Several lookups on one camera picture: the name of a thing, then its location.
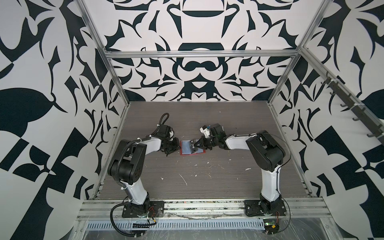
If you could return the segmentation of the red leather card holder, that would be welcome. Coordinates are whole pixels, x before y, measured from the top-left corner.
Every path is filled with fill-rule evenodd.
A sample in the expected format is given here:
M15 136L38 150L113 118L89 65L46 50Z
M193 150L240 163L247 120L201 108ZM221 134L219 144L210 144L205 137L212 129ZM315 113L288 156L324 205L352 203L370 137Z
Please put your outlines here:
M191 156L191 155L198 155L198 154L204 154L206 150L198 148L194 146L194 144L197 142L197 140L184 140L180 142L180 155L181 156Z

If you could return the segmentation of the black LOGO card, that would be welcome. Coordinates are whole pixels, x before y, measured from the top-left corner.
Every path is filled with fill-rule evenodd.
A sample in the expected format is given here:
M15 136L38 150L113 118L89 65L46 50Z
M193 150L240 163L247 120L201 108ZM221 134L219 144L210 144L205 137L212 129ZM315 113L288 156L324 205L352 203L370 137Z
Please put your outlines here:
M191 140L190 141L190 150L191 153L195 153L198 150L198 147L196 146L197 140Z

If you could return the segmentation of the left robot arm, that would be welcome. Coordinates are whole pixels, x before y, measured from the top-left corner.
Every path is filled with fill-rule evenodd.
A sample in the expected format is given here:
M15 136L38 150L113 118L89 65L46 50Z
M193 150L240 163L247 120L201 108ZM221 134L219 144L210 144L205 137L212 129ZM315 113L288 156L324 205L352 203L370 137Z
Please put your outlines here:
M179 149L179 139L175 137L173 128L160 124L153 134L144 138L121 140L108 166L107 174L126 192L132 204L144 205L149 198L149 193L141 181L146 155L162 152L168 156Z

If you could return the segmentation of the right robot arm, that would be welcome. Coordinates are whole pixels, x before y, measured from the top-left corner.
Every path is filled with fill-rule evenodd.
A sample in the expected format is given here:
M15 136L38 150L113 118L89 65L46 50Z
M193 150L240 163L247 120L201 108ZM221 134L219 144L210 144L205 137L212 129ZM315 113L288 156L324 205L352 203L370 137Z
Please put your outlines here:
M212 150L214 147L227 151L250 151L255 162L262 170L262 200L272 203L281 197L278 171L283 166L286 153L268 131L262 130L252 134L228 135L225 133L223 126L214 124L201 127L200 132L203 135L199 139L189 142L189 148L192 153L199 149Z

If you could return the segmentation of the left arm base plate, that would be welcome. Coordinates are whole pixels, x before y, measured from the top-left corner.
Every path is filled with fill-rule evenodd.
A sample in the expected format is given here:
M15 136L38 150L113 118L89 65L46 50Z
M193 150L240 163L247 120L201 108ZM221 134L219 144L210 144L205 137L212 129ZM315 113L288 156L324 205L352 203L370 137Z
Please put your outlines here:
M140 216L149 216L155 218L164 213L164 201L145 201L142 205L136 205L126 202L123 208L123 218L138 218Z

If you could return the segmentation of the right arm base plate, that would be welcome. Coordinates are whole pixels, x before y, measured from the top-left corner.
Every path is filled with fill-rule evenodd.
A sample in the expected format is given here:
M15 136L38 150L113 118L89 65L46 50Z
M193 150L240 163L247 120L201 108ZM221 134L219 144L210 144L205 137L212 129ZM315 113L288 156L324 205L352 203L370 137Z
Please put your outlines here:
M281 198L276 199L273 202L269 202L266 199L261 200L245 200L245 215L248 217L257 216L285 216L287 208L284 201Z

